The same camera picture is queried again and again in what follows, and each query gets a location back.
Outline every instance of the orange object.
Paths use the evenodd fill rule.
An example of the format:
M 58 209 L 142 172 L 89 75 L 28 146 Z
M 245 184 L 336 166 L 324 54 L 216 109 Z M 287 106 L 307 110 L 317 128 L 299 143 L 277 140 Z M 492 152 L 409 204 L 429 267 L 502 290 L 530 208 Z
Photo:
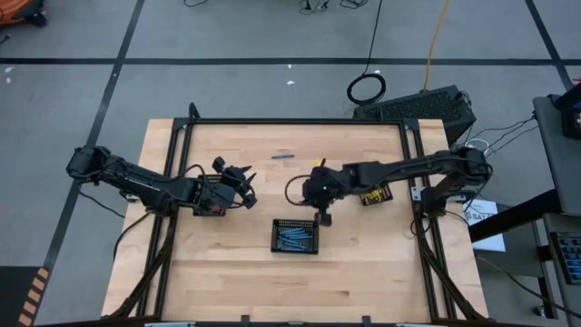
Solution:
M 28 21 L 37 26 L 46 25 L 40 12 L 44 0 L 0 0 L 0 25 Z

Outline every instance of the wooden table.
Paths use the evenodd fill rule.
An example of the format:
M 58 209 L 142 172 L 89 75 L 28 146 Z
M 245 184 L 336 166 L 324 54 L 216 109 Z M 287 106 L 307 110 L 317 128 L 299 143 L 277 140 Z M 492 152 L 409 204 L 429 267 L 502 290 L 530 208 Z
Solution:
M 426 154 L 447 148 L 440 121 L 419 122 Z M 171 126 L 172 120 L 149 122 L 139 165 L 162 172 Z M 283 153 L 295 157 L 271 159 Z M 270 252 L 272 219 L 312 220 L 315 213 L 286 202 L 283 189 L 291 177 L 309 173 L 321 158 L 335 169 L 343 163 L 403 160 L 397 126 L 195 125 L 188 164 L 201 164 L 209 172 L 218 155 L 227 164 L 252 165 L 250 173 L 258 173 L 252 182 L 258 202 L 220 218 L 180 210 L 163 320 L 237 322 L 249 314 L 253 322 L 361 322 L 362 315 L 373 322 L 430 321 L 418 244 L 409 231 L 412 211 L 405 181 L 390 185 L 394 199 L 388 203 L 362 207 L 355 196 L 335 202 L 330 207 L 333 225 L 320 228 L 319 255 Z M 441 176 L 430 178 L 437 183 Z M 290 187 L 296 201 L 301 182 Z M 462 214 L 459 205 L 448 209 Z M 142 215 L 140 204 L 130 204 L 124 228 Z M 439 225 L 450 277 L 487 315 L 467 226 L 451 215 L 440 218 Z M 116 309 L 141 278 L 152 226 L 153 218 L 144 221 L 121 242 L 103 314 Z M 438 311 L 446 317 L 441 286 L 433 276 Z M 153 312 L 156 288 L 155 280 L 148 312 Z

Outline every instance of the concrete floor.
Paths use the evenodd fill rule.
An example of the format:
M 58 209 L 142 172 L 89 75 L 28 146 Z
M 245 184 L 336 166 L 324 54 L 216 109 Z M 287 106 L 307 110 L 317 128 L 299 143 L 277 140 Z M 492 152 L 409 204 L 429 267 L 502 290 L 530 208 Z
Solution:
M 145 0 L 126 57 L 366 57 L 378 1 L 355 11 L 331 1 L 327 12 L 309 16 L 298 13 L 298 2 L 210 0 L 190 9 L 182 0 Z M 5 154 L 0 161 L 0 265 L 43 265 L 71 186 L 64 168 L 73 148 L 86 142 L 99 108 L 106 116 L 97 143 L 134 162 L 147 121 L 185 116 L 191 101 L 204 117 L 351 117 L 355 105 L 345 89 L 363 70 L 361 64 L 126 64 L 111 76 L 136 4 L 51 0 L 47 27 L 0 31 L 12 35 L 0 45 L 0 149 Z M 425 58 L 443 4 L 386 0 L 373 56 Z M 579 63 L 581 3 L 535 4 L 560 56 Z M 565 91 L 553 65 L 503 61 L 551 59 L 524 0 L 452 1 L 434 57 L 498 59 L 486 66 L 432 69 L 430 88 L 456 84 L 470 94 L 478 118 L 474 132 L 527 119 L 535 96 Z M 9 58 L 110 60 L 14 64 Z M 422 86 L 425 67 L 401 63 L 370 68 L 386 78 L 386 99 L 416 93 Z M 581 77 L 580 66 L 566 69 L 571 77 Z M 108 104 L 103 92 L 110 77 L 117 83 Z M 358 97 L 374 94 L 374 87 L 358 87 Z M 498 136 L 485 135 L 488 140 Z M 489 199 L 517 204 L 553 187 L 538 131 L 490 162 L 495 176 L 483 192 Z M 125 203 L 112 188 L 87 192 L 124 211 Z M 122 224 L 85 199 L 76 202 L 38 324 L 100 316 Z M 530 309 L 540 302 L 501 275 L 482 270 L 481 278 L 491 317 L 565 325 L 535 317 Z M 537 288 L 536 281 L 522 280 Z

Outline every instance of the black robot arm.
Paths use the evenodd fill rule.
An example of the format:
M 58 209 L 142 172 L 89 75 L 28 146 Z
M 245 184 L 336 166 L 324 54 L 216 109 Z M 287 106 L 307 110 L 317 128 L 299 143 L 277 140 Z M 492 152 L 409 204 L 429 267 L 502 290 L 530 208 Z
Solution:
M 192 208 L 198 215 L 224 215 L 233 204 L 250 209 L 256 203 L 250 186 L 254 175 L 244 176 L 250 167 L 225 167 L 221 157 L 212 165 L 218 175 L 206 175 L 197 164 L 188 170 L 196 167 L 202 170 L 198 178 L 184 177 L 185 172 L 166 177 L 128 163 L 102 146 L 85 146 L 74 150 L 66 171 L 81 183 L 105 182 L 122 195 L 135 195 L 149 212 L 159 215 L 170 215 L 180 207 Z M 234 202 L 236 193 L 241 203 Z
M 420 204 L 423 212 L 440 216 L 449 196 L 466 185 L 485 183 L 490 177 L 489 167 L 481 151 L 467 147 L 397 163 L 347 163 L 341 171 L 325 167 L 323 161 L 302 185 L 302 204 L 318 209 L 315 218 L 322 225 L 331 225 L 327 209 L 337 199 L 369 193 L 381 183 L 438 173 L 446 177 L 437 186 L 421 191 Z

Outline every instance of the yellow cable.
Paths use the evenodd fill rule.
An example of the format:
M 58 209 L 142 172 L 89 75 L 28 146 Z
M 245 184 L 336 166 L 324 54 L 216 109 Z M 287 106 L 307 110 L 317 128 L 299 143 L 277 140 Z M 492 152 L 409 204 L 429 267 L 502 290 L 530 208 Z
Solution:
M 426 80 L 424 81 L 424 91 L 428 90 L 429 73 L 431 69 L 430 64 L 432 61 L 432 51 L 434 50 L 434 45 L 436 44 L 436 40 L 438 39 L 439 29 L 444 24 L 444 17 L 446 16 L 446 11 L 448 10 L 449 4 L 450 0 L 446 0 L 446 3 L 444 4 L 444 9 L 442 9 L 442 14 L 439 16 L 438 27 L 436 27 L 436 32 L 434 32 L 434 37 L 432 37 L 432 44 L 429 46 L 428 65 L 426 66 Z

